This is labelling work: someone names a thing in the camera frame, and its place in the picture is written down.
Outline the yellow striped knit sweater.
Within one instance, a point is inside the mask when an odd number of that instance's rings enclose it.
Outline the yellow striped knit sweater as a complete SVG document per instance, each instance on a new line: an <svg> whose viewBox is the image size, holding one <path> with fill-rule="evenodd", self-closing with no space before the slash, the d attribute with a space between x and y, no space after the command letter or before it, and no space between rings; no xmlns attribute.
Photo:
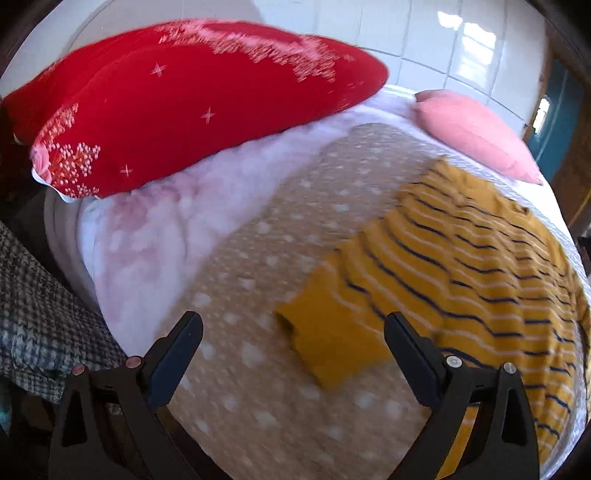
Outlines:
<svg viewBox="0 0 591 480"><path fill-rule="evenodd" d="M529 209L439 160L276 311L325 388L388 358L382 329L394 312L472 366L514 363L540 457L557 452L575 417L576 375L590 368L590 306L560 243Z"/></svg>

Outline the houndstooth checked cloth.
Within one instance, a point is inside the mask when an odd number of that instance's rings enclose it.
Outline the houndstooth checked cloth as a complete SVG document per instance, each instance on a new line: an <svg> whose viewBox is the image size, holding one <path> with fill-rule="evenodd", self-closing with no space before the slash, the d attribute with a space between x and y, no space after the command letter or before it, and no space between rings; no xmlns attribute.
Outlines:
<svg viewBox="0 0 591 480"><path fill-rule="evenodd" d="M103 318L58 282L1 227L1 376L60 401L71 369L110 369L125 360Z"/></svg>

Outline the beige white-dotted blanket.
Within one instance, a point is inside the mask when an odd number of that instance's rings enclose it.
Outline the beige white-dotted blanket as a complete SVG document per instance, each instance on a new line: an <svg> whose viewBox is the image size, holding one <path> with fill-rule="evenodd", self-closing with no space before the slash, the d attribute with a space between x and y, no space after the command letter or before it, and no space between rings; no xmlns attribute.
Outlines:
<svg viewBox="0 0 591 480"><path fill-rule="evenodd" d="M208 250L177 302L204 341L169 411L235 479L384 479L424 426L383 337L521 369L551 469L586 416L575 251L521 183L385 123L351 127Z"/></svg>

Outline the white fluffy blanket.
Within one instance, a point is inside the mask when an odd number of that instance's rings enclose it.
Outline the white fluffy blanket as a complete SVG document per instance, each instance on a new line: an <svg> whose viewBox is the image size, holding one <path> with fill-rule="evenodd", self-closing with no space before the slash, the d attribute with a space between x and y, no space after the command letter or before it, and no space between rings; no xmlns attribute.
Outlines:
<svg viewBox="0 0 591 480"><path fill-rule="evenodd" d="M290 298L325 253L394 205L438 156L530 208L575 268L582 259L549 185L506 179L422 132L414 97L387 86L348 111L218 153L166 179L86 200L78 246L124 352L141 354L186 310L211 319L214 287Z"/></svg>

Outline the red snowflake pillow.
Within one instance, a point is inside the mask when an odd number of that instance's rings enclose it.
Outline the red snowflake pillow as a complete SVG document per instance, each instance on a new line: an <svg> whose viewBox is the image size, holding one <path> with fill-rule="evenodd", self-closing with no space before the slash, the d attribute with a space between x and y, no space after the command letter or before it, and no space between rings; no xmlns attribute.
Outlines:
<svg viewBox="0 0 591 480"><path fill-rule="evenodd" d="M353 107L388 76L338 40L196 18L79 48L2 107L37 180L68 198L104 198Z"/></svg>

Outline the pink ribbed cushion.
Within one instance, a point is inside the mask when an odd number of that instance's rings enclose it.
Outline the pink ribbed cushion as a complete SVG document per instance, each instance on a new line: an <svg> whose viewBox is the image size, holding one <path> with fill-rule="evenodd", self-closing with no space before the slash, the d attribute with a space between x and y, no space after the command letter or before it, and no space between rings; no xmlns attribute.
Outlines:
<svg viewBox="0 0 591 480"><path fill-rule="evenodd" d="M417 124L435 139L507 178L543 182L522 138L481 102L445 89L421 91L415 99Z"/></svg>

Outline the teal wooden-framed door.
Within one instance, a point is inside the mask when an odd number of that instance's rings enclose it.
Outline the teal wooden-framed door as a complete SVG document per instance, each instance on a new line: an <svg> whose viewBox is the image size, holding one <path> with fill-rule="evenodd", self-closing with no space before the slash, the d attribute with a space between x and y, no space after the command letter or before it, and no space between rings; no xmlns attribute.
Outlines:
<svg viewBox="0 0 591 480"><path fill-rule="evenodd" d="M536 107L526 141L548 182L554 178L566 158L584 95L584 85L559 59L553 59L546 89Z"/></svg>

